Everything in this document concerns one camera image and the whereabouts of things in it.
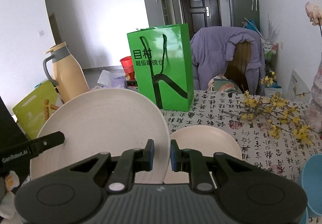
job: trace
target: brown chair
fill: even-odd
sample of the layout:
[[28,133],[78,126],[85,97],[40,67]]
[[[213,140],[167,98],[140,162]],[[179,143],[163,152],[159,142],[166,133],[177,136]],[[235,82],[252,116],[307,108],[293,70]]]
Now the brown chair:
[[234,59],[229,62],[225,77],[237,83],[239,88],[244,92],[248,90],[246,80],[246,69],[251,61],[251,44],[247,41],[238,43],[234,54]]

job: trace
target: beige plate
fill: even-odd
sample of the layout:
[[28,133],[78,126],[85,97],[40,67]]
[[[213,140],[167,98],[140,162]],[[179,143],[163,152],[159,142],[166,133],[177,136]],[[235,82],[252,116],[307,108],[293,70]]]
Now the beige plate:
[[[210,126],[191,126],[180,129],[170,135],[180,149],[200,151],[204,156],[212,157],[215,152],[224,152],[241,160],[241,150],[235,139],[228,133]],[[173,172],[171,163],[165,176],[165,183],[189,183],[186,172]]]
[[38,178],[100,152],[120,156],[144,148],[153,139],[153,171],[136,174],[137,183],[162,183],[170,157],[170,135],[160,110],[145,96],[127,89],[84,93],[59,108],[38,137],[61,131],[65,143],[30,162],[31,178]]

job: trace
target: blue bowl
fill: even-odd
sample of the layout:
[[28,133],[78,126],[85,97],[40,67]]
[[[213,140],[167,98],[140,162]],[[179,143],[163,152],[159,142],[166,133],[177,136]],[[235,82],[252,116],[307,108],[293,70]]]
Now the blue bowl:
[[305,209],[303,217],[301,218],[301,220],[298,224],[306,224],[307,221],[308,221],[308,208]]
[[322,216],[322,154],[312,156],[304,165],[298,183],[308,197],[308,217]]

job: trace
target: purple jacket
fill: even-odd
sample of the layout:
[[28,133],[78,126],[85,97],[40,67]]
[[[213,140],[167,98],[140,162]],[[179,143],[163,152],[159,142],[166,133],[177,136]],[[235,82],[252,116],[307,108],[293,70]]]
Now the purple jacket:
[[251,61],[245,74],[249,93],[263,95],[264,86],[260,81],[265,77],[265,60],[261,38],[255,31],[237,27],[202,28],[194,35],[190,42],[194,89],[207,90],[213,77],[225,74],[236,44],[244,41],[252,45]]

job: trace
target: floor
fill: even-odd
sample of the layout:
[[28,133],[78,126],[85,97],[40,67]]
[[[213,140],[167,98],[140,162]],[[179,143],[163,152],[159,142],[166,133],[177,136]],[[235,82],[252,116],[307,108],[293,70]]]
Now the floor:
[[121,67],[119,67],[119,66],[116,66],[115,68],[114,67],[104,67],[104,68],[95,68],[95,69],[84,69],[83,73],[85,75],[87,84],[90,89],[97,86],[97,81],[99,79],[99,76],[100,76],[102,70],[107,70],[112,73],[122,73],[125,75],[124,70],[121,69]]

